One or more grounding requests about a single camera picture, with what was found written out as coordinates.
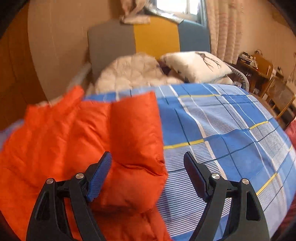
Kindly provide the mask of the orange quilted down jacket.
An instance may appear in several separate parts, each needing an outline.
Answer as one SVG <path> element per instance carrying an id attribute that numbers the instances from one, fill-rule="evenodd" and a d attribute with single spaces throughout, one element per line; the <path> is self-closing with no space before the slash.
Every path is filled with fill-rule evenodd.
<path id="1" fill-rule="evenodd" d="M 28 107 L 1 150 L 1 212 L 24 240 L 48 178 L 63 181 L 112 155 L 93 215 L 107 240 L 169 240 L 157 202 L 168 178 L 154 92 L 84 101 L 75 87 L 57 104 Z"/>

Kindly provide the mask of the blue plaid bed sheet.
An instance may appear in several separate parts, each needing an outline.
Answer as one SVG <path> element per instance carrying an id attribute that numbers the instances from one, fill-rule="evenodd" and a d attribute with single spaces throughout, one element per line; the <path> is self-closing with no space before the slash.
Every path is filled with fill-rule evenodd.
<path id="1" fill-rule="evenodd" d="M 268 110 L 243 89 L 222 84 L 142 87 L 83 100 L 117 102 L 147 92 L 156 95 L 161 119 L 168 178 L 157 209 L 169 240 L 188 240 L 206 206 L 185 170 L 186 152 L 226 180 L 248 179 L 274 235 L 295 196 L 295 149 Z"/>

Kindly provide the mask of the wooden rattan chair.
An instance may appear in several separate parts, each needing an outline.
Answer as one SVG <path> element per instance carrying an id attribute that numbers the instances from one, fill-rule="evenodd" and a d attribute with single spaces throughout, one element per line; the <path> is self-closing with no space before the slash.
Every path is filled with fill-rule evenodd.
<path id="1" fill-rule="evenodd" d="M 295 93 L 280 78 L 275 76 L 271 78 L 259 97 L 263 98 L 265 94 L 267 95 L 267 103 L 272 100 L 274 103 L 273 109 L 277 108 L 280 111 L 275 116 L 277 121 L 295 100 Z"/>

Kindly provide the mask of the wooden wardrobe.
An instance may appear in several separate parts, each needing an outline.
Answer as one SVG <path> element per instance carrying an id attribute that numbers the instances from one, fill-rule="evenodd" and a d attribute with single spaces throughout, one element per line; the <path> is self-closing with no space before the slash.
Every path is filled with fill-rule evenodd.
<path id="1" fill-rule="evenodd" d="M 47 100 L 30 50 L 28 13 L 27 1 L 1 36 L 1 130 L 22 119 L 28 105 Z"/>

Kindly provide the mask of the wooden desk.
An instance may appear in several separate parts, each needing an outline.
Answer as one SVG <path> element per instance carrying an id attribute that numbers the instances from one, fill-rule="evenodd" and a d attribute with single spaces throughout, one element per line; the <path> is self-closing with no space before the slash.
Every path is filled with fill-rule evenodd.
<path id="1" fill-rule="evenodd" d="M 247 77 L 249 91 L 261 95 L 273 75 L 274 65 L 260 54 L 248 55 L 242 52 L 236 66 Z"/>

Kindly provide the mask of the white patterned pillow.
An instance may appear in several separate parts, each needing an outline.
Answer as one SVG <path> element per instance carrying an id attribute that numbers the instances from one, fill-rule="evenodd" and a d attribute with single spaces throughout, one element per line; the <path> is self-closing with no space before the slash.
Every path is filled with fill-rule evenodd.
<path id="1" fill-rule="evenodd" d="M 211 83 L 232 73 L 226 63 L 205 51 L 168 53 L 160 60 L 189 83 Z"/>

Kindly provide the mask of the grey yellow blue headboard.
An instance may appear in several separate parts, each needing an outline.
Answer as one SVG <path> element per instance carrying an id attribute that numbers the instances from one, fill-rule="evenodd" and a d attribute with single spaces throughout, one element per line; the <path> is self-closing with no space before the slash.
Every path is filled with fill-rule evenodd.
<path id="1" fill-rule="evenodd" d="M 211 51 L 209 30 L 200 23 L 183 20 L 177 24 L 159 16 L 151 16 L 150 20 L 144 25 L 110 20 L 89 29 L 88 46 L 94 79 L 120 56 L 146 53 L 159 58 L 180 51 Z"/>

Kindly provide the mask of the right floral curtain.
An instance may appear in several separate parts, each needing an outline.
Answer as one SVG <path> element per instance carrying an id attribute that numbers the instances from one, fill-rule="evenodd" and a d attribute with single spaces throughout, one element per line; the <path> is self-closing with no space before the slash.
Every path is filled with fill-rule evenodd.
<path id="1" fill-rule="evenodd" d="M 240 53 L 244 1 L 205 1 L 211 54 L 236 64 Z"/>

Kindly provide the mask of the floral curtain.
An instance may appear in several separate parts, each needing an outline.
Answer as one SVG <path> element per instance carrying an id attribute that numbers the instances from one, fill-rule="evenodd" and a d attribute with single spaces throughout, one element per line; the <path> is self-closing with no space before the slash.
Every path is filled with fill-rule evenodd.
<path id="1" fill-rule="evenodd" d="M 205 1 L 211 54 L 236 64 L 240 53 L 244 1 Z"/>
<path id="2" fill-rule="evenodd" d="M 144 14 L 145 0 L 121 0 L 123 15 L 120 21 L 128 25 L 145 25 L 151 22 L 150 17 Z"/>

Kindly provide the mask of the window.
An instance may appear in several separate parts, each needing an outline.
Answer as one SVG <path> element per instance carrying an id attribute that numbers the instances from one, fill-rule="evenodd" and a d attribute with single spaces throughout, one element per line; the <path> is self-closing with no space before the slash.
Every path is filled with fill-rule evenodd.
<path id="1" fill-rule="evenodd" d="M 154 5 L 160 11 L 180 19 L 207 25 L 206 1 L 201 0 L 159 0 Z"/>

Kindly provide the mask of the left floral curtain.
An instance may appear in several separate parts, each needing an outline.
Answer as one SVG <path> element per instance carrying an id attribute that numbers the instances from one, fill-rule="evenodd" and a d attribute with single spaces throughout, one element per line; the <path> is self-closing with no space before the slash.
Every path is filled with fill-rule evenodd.
<path id="1" fill-rule="evenodd" d="M 151 22 L 150 17 L 144 14 L 145 0 L 121 0 L 123 15 L 120 21 L 128 25 L 145 25 Z"/>

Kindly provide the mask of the grey bed side rail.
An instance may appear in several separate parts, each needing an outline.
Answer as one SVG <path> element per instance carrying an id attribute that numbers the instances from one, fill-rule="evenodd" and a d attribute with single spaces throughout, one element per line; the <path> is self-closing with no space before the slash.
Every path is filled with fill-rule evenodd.
<path id="1" fill-rule="evenodd" d="M 91 63 L 86 62 L 82 68 L 78 71 L 78 73 L 71 79 L 66 90 L 70 90 L 75 86 L 82 86 L 83 88 L 88 86 L 87 77 L 91 72 Z"/>

